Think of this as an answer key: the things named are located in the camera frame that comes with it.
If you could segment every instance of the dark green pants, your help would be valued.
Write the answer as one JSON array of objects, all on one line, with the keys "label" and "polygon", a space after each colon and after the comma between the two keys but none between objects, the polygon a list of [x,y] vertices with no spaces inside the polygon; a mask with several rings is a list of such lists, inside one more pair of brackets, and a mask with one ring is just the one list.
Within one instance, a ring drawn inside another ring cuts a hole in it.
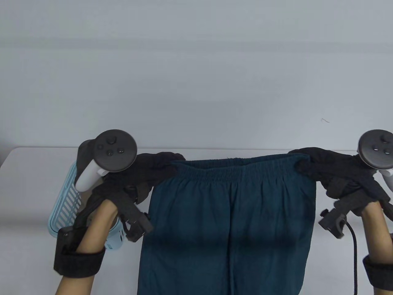
[{"label": "dark green pants", "polygon": [[297,295],[315,219],[304,155],[179,161],[151,198],[139,295]]}]

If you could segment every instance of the gloved hand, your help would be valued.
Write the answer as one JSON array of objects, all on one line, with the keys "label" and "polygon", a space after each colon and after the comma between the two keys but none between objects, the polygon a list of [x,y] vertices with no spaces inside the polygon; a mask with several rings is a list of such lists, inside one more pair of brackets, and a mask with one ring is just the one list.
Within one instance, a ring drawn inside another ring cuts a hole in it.
[{"label": "gloved hand", "polygon": [[[108,173],[103,178],[104,182],[93,189],[85,209],[75,219],[74,227],[86,226],[90,213],[104,199],[108,199],[117,206],[129,240],[135,242],[142,235],[151,232],[153,226],[148,216],[140,212],[134,203],[141,203],[153,186],[176,175],[176,168],[171,165],[174,160],[184,160],[184,157],[168,152],[140,154],[126,170]],[[125,226],[125,222],[131,225],[130,229]]]},{"label": "gloved hand", "polygon": [[172,161],[185,160],[181,154],[161,152],[158,154],[139,154],[135,162],[126,170],[117,173],[108,173],[103,184],[93,189],[94,194],[107,195],[124,188],[137,187],[144,191],[144,197],[153,186],[165,179],[176,175],[176,168]]},{"label": "gloved hand", "polygon": [[327,190],[327,195],[334,199],[364,189],[369,200],[362,203],[359,208],[352,210],[360,215],[365,206],[370,202],[380,201],[385,214],[392,219],[392,205],[385,190],[374,180],[376,170],[363,163],[359,156],[350,156],[317,147],[296,149],[290,153],[309,155],[311,162],[299,161],[296,169],[299,173],[320,181]]}]

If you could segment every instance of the forearm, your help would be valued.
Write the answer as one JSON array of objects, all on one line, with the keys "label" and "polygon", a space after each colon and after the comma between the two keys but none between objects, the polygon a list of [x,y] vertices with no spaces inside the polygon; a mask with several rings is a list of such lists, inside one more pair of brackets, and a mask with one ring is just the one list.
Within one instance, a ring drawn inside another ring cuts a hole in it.
[{"label": "forearm", "polygon": [[[101,251],[117,212],[116,206],[111,201],[104,200],[97,209],[96,215],[83,236],[76,252],[89,254]],[[88,278],[63,277],[56,295],[89,295],[93,281],[94,276]]]},{"label": "forearm", "polygon": [[[370,260],[393,264],[393,241],[379,202],[368,204],[362,212],[362,219]],[[375,289],[375,295],[393,295],[393,292]]]}]

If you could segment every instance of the plastic basket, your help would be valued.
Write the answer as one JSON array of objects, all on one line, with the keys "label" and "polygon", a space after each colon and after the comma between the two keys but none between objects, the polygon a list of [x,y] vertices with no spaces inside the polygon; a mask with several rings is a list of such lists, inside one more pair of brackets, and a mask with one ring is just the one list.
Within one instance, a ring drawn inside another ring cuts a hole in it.
[{"label": "plastic basket", "polygon": [[[63,187],[59,193],[55,206],[52,209],[48,220],[49,233],[57,238],[57,233],[62,227],[73,225],[76,213],[82,205],[82,199],[79,192],[75,189],[74,180],[76,177],[76,163],[74,163],[64,181]],[[108,234],[105,248],[116,250],[121,247],[124,240],[123,224],[117,219],[115,225]]]}]

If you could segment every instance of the wrist strap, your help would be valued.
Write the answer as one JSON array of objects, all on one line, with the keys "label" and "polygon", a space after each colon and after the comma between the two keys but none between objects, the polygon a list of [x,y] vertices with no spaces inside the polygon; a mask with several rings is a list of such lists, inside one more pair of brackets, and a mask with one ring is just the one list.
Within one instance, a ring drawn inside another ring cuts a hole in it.
[{"label": "wrist strap", "polygon": [[363,259],[363,264],[373,287],[393,291],[393,265],[373,263],[369,255]]},{"label": "wrist strap", "polygon": [[76,253],[87,227],[63,227],[57,234],[54,270],[68,278],[87,278],[98,273],[105,248],[98,253]]}]

